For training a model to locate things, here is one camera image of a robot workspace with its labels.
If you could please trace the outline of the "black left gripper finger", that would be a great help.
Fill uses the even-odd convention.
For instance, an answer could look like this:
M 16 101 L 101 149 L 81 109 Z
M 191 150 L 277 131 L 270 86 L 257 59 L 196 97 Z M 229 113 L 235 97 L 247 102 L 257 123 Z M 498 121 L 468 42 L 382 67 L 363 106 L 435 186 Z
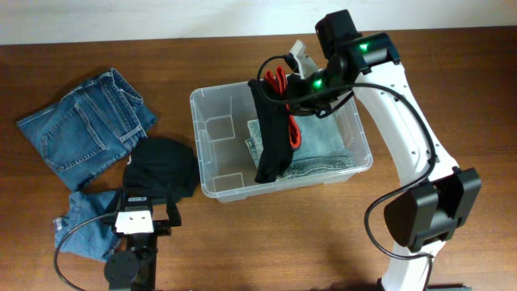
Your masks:
M 114 213 L 118 211 L 118 209 L 120 208 L 120 199 L 122 195 L 123 190 L 121 188 L 117 189 L 110 203 L 105 208 L 105 213 Z
M 166 213 L 168 216 L 170 226 L 182 225 L 182 218 L 179 213 L 179 209 L 176 205 L 176 201 L 174 199 L 174 194 L 172 191 L 172 186 L 170 184 L 167 185 L 166 189 Z

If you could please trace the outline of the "black red garment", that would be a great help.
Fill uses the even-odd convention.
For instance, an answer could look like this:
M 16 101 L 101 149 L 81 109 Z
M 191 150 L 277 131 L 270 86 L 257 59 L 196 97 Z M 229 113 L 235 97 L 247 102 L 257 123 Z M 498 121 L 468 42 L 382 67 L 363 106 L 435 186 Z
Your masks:
M 294 119 L 288 113 L 288 105 L 272 103 L 259 94 L 260 87 L 271 99 L 282 99 L 284 94 L 292 92 L 293 84 L 289 86 L 284 69 L 278 66 L 275 73 L 276 76 L 268 70 L 263 81 L 251 79 L 248 82 L 263 144 L 255 176 L 257 183 L 274 182 L 278 175 L 282 175 L 289 168 L 294 154 L 289 128 Z

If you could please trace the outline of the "light blue jeans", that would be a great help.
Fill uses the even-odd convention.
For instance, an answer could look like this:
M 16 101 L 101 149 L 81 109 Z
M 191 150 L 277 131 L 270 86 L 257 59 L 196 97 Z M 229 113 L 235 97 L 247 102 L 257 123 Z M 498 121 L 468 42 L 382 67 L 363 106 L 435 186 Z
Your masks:
M 295 116 L 294 120 L 301 131 L 301 146 L 294 151 L 292 162 L 285 172 L 275 177 L 276 181 L 355 167 L 353 154 L 344 145 L 335 118 Z

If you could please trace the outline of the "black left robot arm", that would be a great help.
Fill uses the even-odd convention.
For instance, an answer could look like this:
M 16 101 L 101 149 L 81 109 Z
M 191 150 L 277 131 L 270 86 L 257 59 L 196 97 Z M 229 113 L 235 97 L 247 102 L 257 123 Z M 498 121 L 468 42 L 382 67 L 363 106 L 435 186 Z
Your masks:
M 125 248 L 111 255 L 104 265 L 110 290 L 155 290 L 158 239 L 171 235 L 182 219 L 171 194 L 163 198 L 142 196 L 122 189 L 116 192 L 112 218 L 104 218 Z

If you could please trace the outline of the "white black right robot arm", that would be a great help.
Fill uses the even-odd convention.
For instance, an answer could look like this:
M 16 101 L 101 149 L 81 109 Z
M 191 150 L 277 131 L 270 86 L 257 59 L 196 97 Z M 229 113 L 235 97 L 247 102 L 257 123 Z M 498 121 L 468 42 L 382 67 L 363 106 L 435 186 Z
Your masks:
M 433 263 L 446 241 L 462 227 L 481 190 L 473 168 L 463 170 L 433 133 L 413 96 L 401 57 L 389 36 L 363 36 L 349 11 L 326 15 L 315 26 L 327 65 L 319 70 L 297 59 L 304 79 L 300 97 L 290 99 L 298 116 L 328 115 L 351 92 L 368 110 L 389 149 L 401 186 L 374 200 L 364 217 L 384 205 L 394 245 L 377 290 L 428 290 Z

